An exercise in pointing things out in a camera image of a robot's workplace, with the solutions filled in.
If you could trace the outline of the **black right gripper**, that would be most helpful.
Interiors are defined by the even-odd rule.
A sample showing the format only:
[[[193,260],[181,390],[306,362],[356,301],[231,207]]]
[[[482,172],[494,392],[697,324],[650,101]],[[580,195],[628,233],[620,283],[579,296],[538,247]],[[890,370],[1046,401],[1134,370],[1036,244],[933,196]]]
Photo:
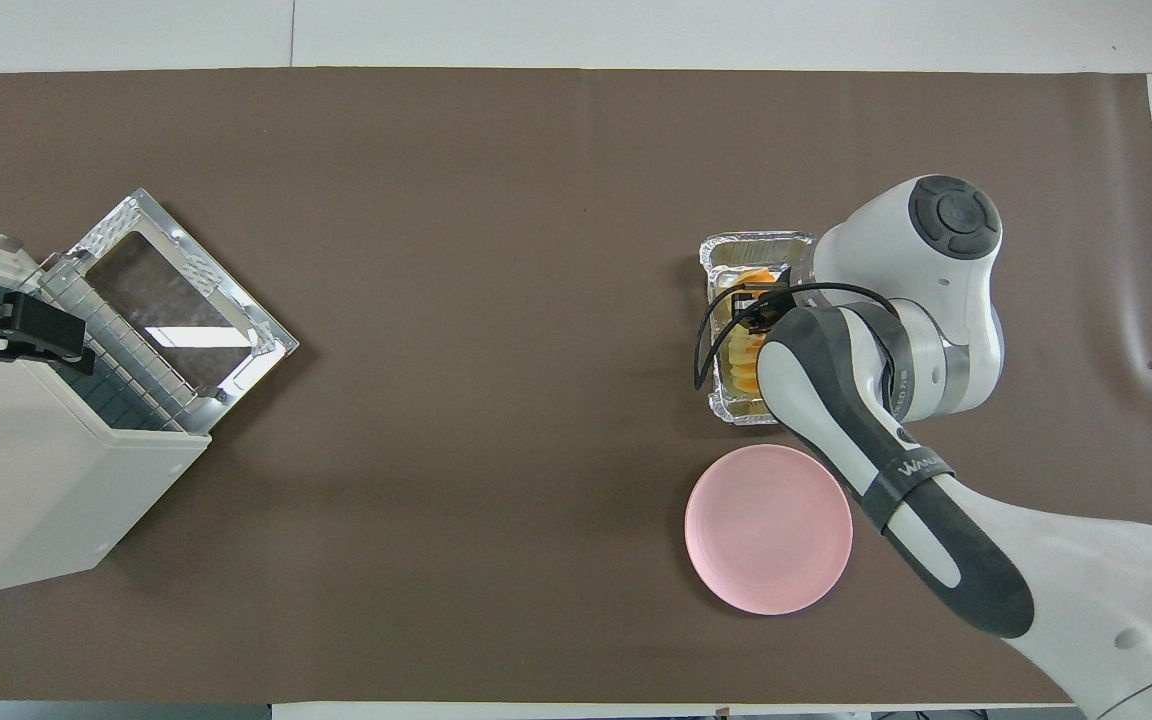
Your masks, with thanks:
[[[778,283],[751,283],[732,293],[732,323],[749,334],[767,334],[797,306],[794,291]]]

